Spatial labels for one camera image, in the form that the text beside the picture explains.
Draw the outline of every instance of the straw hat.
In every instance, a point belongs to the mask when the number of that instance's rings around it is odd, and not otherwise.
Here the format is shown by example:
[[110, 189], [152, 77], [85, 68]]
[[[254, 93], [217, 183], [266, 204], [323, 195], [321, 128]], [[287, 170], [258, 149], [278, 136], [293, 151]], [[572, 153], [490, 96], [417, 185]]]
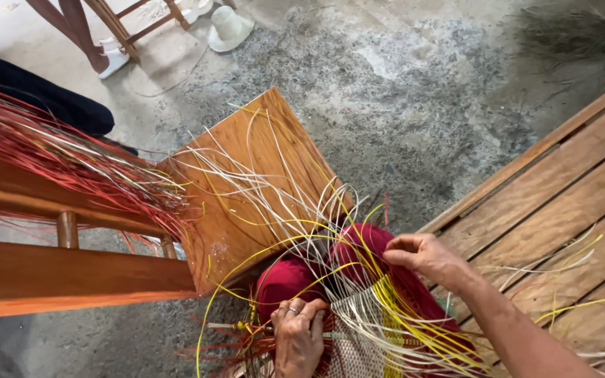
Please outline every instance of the straw hat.
[[253, 21], [238, 15], [231, 7], [223, 5], [212, 14], [208, 44], [214, 51], [222, 53], [238, 47], [253, 30]]

